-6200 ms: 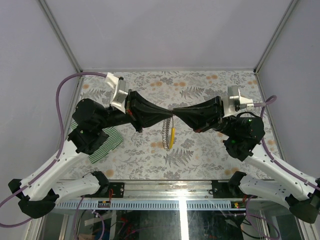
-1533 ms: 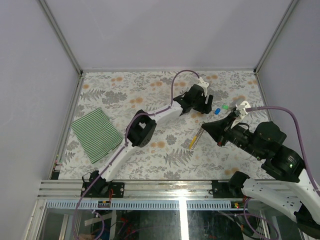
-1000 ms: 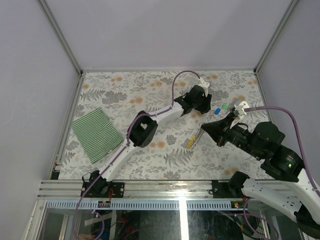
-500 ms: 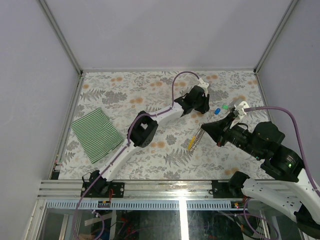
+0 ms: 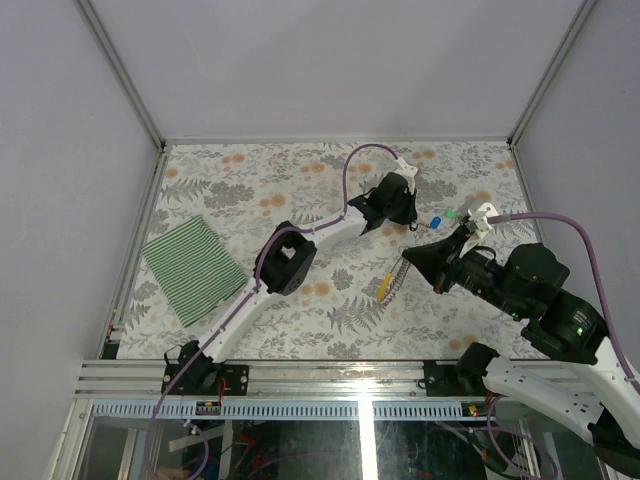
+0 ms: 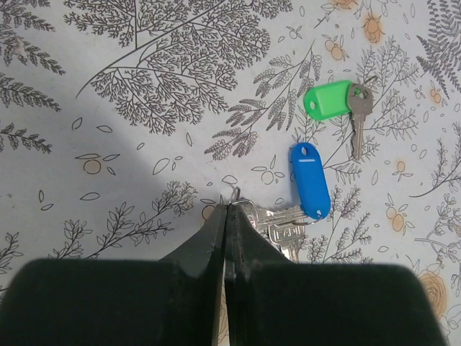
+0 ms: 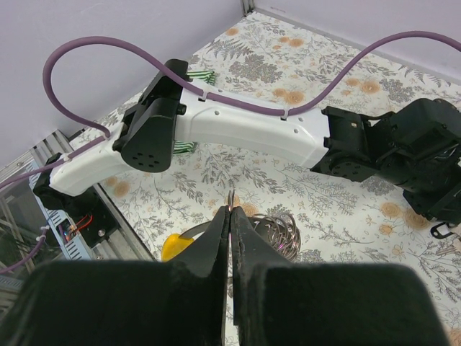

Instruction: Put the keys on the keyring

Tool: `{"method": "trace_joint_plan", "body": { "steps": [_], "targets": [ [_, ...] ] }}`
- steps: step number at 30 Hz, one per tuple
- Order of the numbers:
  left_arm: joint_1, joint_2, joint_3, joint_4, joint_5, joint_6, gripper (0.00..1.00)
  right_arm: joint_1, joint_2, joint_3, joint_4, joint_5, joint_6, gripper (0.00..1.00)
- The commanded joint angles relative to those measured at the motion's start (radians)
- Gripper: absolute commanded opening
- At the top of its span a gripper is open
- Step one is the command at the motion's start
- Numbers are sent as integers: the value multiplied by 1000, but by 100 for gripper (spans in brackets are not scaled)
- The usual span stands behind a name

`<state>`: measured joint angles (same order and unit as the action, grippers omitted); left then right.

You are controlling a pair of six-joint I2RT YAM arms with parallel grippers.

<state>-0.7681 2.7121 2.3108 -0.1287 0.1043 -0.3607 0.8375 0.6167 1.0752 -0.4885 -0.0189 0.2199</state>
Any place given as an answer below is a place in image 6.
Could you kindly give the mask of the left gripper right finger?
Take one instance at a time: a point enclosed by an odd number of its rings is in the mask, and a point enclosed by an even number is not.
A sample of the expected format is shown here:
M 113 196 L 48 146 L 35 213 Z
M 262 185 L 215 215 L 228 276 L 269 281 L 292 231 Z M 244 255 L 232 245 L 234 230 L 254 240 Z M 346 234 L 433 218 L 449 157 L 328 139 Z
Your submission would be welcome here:
M 424 289 L 397 265 L 295 264 L 228 208 L 225 294 L 232 345 L 443 345 Z

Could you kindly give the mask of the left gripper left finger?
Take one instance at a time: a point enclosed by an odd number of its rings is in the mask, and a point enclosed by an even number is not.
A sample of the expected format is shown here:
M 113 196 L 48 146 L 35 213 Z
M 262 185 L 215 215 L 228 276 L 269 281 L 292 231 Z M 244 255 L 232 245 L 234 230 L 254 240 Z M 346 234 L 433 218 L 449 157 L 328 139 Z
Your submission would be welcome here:
M 160 260 L 37 259 L 1 303 L 3 345 L 216 345 L 227 208 Z

